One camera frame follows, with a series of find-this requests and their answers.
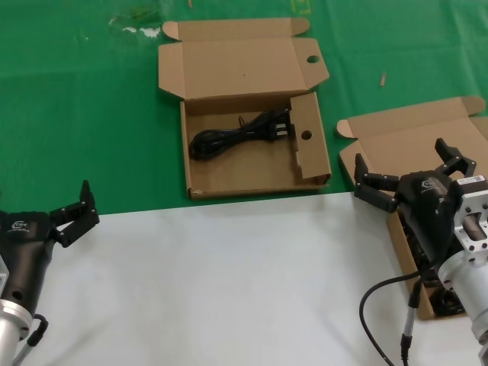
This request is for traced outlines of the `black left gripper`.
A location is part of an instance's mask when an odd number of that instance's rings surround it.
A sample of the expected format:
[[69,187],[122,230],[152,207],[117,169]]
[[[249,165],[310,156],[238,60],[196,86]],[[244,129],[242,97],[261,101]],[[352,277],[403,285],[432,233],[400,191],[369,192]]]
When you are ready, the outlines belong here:
[[35,310],[55,241],[68,248],[99,223],[88,180],[82,183],[78,202],[50,215],[1,212],[1,257],[8,269],[1,298]]

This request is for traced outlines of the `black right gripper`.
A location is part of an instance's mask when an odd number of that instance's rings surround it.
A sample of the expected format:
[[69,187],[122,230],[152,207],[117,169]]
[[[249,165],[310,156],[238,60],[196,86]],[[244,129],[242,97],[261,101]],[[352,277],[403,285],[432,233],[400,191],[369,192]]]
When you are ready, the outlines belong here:
[[385,212],[398,207],[432,264],[444,263],[459,251],[454,243],[454,205],[448,196],[449,175],[473,177],[477,164],[442,138],[435,151],[443,163],[435,171],[414,172],[401,178],[369,172],[362,155],[355,155],[354,196]]

